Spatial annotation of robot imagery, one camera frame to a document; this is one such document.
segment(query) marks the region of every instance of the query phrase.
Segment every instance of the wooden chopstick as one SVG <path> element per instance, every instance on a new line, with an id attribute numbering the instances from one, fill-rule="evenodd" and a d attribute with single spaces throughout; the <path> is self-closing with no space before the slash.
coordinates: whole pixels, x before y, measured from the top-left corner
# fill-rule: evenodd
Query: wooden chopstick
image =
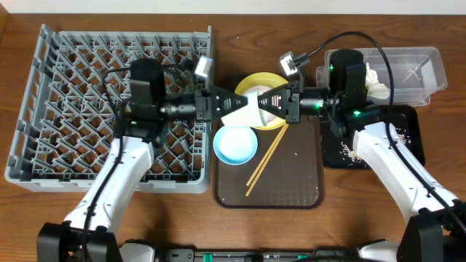
<path id="1" fill-rule="evenodd" d="M 265 161 L 265 159 L 267 158 L 267 156 L 270 154 L 270 151 L 272 151 L 272 148 L 274 147 L 274 144 L 276 144 L 278 141 L 280 141 L 280 139 L 282 139 L 282 135 L 283 135 L 283 133 L 284 133 L 285 130 L 286 130 L 285 125 L 286 125 L 286 124 L 283 125 L 282 129 L 278 132 L 277 137 L 275 137 L 274 141 L 273 141 L 272 144 L 270 145 L 269 150 L 267 150 L 267 152 L 265 153 L 264 157 L 262 157 L 261 162 L 259 162 L 259 164 L 257 165 L 256 170 L 254 170 L 253 174 L 251 175 L 251 177 L 249 178 L 248 182 L 246 183 L 246 186 L 249 186 L 249 185 L 251 184 L 251 182 L 253 182 L 253 179 L 254 179 L 255 176 L 257 175 L 257 172 L 259 171 L 259 169 L 261 169 L 261 166 L 262 166 L 262 164 L 264 163 L 264 161 Z"/>
<path id="2" fill-rule="evenodd" d="M 249 194 L 251 193 L 251 191 L 253 190 L 257 180 L 261 176 L 262 171 L 264 171 L 264 168 L 267 166 L 267 163 L 269 162 L 270 158 L 274 154 L 274 151 L 277 148 L 278 144 L 280 143 L 280 141 L 281 141 L 283 135 L 285 134 L 285 131 L 286 131 L 287 128 L 288 128 L 288 124 L 285 124 L 283 126 L 282 130 L 278 133 L 277 137 L 275 138 L 275 140 L 277 140 L 277 142 L 272 144 L 272 146 L 269 148 L 269 150 L 270 150 L 269 154 L 266 154 L 265 160 L 263 159 L 264 163 L 262 165 L 259 163 L 259 166 L 261 166 L 261 167 L 260 167 L 259 171 L 257 172 L 257 175 L 255 175 L 254 181 L 250 185 L 250 188 L 248 189 L 248 192 L 246 192 L 247 197 L 249 197 Z"/>

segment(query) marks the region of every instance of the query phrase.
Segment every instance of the gray dish rack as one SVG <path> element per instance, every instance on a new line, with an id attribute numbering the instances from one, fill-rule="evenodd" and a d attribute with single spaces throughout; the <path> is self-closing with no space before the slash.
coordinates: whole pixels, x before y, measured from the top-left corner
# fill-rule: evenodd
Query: gray dish rack
<path id="1" fill-rule="evenodd" d="M 179 64 L 213 56 L 207 33 L 55 33 L 42 25 L 9 153 L 6 179 L 32 191 L 86 191 L 106 160 L 114 116 L 103 95 L 102 72 L 142 57 Z M 213 75 L 165 74 L 168 93 L 208 88 Z M 130 97 L 129 73 L 106 77 L 114 103 Z M 172 122 L 152 168 L 138 190 L 202 193 L 210 184 L 209 122 Z"/>

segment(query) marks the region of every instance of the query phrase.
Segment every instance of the yellow plate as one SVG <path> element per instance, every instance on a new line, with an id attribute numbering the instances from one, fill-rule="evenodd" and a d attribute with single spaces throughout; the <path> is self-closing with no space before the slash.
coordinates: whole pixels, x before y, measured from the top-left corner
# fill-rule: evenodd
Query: yellow plate
<path id="1" fill-rule="evenodd" d="M 238 84 L 236 89 L 234 90 L 234 93 L 238 95 L 242 95 L 244 92 L 248 91 L 248 89 L 250 89 L 251 87 L 255 87 L 258 85 L 264 85 L 270 88 L 275 88 L 275 87 L 279 87 L 282 84 L 287 84 L 287 83 L 288 81 L 286 81 L 286 79 L 284 79 L 283 77 L 277 74 L 272 74 L 272 73 L 267 73 L 267 72 L 255 73 L 243 79 Z M 275 128 L 283 126 L 284 124 L 285 124 L 285 120 L 277 116 L 277 118 L 269 122 L 267 126 L 254 127 L 254 128 L 258 130 L 273 130 Z"/>

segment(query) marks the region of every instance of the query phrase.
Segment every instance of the wooden table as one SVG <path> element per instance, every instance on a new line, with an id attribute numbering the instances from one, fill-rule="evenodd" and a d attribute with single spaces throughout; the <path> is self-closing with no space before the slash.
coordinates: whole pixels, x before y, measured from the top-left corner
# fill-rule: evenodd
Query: wooden table
<path id="1" fill-rule="evenodd" d="M 356 15 L 12 15 L 0 47 L 0 169 L 5 168 L 39 28 L 54 31 L 206 31 L 213 27 L 216 81 L 229 74 L 280 73 L 287 51 L 309 52 L 329 36 L 361 30 L 383 47 L 437 47 L 449 87 L 418 108 L 426 168 L 465 199 L 466 17 Z M 329 48 L 370 47 L 348 36 Z M 306 67 L 310 81 L 323 64 Z M 119 242 L 144 238 L 164 246 L 306 250 L 318 245 L 399 241 L 405 222 L 372 171 L 325 170 L 326 198 L 315 210 L 227 210 L 204 194 L 136 192 Z M 0 179 L 0 261 L 35 261 L 44 222 L 59 223 L 83 194 L 33 193 Z"/>

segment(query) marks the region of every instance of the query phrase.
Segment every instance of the blue bowl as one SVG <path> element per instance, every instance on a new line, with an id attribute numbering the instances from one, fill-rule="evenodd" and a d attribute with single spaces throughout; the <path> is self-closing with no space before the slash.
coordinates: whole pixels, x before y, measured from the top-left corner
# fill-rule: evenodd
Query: blue bowl
<path id="1" fill-rule="evenodd" d="M 244 164 L 257 151 L 257 136 L 249 127 L 222 127 L 213 139 L 213 150 L 227 164 Z"/>

